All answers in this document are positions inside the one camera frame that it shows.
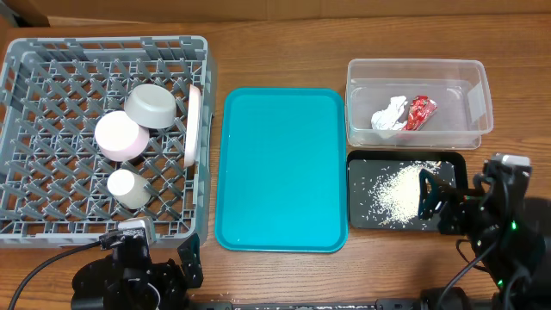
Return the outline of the rice and food scraps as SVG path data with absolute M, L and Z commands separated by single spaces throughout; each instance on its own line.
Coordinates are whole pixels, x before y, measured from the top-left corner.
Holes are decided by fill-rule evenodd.
M 407 161 L 398 164 L 398 170 L 391 172 L 384 168 L 385 174 L 375 179 L 374 187 L 368 191 L 372 199 L 365 220 L 376 220 L 378 226 L 405 228 L 418 216 L 420 197 L 419 173 L 421 170 L 438 172 L 440 161 Z

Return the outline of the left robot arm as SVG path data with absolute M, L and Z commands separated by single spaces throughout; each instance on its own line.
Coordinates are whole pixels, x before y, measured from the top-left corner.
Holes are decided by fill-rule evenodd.
M 196 234 L 177 247 L 181 263 L 154 263 L 145 231 L 115 231 L 99 238 L 112 253 L 86 264 L 72 279 L 76 310 L 189 309 L 187 291 L 203 282 L 200 240 Z

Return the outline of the large white plate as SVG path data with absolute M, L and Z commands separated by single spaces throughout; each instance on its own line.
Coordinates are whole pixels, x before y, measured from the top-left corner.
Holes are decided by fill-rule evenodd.
M 199 153 L 201 131 L 201 91 L 191 84 L 189 86 L 189 108 L 187 114 L 186 137 L 184 146 L 184 167 L 195 164 Z

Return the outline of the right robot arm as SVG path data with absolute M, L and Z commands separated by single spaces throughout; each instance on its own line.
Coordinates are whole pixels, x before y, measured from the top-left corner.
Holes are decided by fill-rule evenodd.
M 418 217 L 439 217 L 438 231 L 468 242 L 474 259 L 443 288 L 422 291 L 416 309 L 548 309 L 550 307 L 550 207 L 528 210 L 532 172 L 527 157 L 496 153 L 474 176 L 471 189 L 453 188 L 426 169 L 419 172 Z M 498 288 L 489 301 L 473 301 L 459 287 L 471 269 L 483 270 Z

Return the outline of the white paper cup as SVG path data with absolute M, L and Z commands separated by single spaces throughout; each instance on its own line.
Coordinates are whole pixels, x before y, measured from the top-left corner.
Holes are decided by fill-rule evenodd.
M 145 189 L 148 181 L 130 170 L 119 169 L 110 174 L 107 181 L 109 193 L 125 208 L 136 210 L 144 207 L 151 195 Z

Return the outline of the grey bowl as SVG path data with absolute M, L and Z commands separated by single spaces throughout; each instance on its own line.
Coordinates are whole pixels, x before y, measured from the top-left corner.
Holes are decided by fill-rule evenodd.
M 141 84 L 130 92 L 124 110 L 131 120 L 142 127 L 164 129 L 174 124 L 176 98 L 156 84 Z

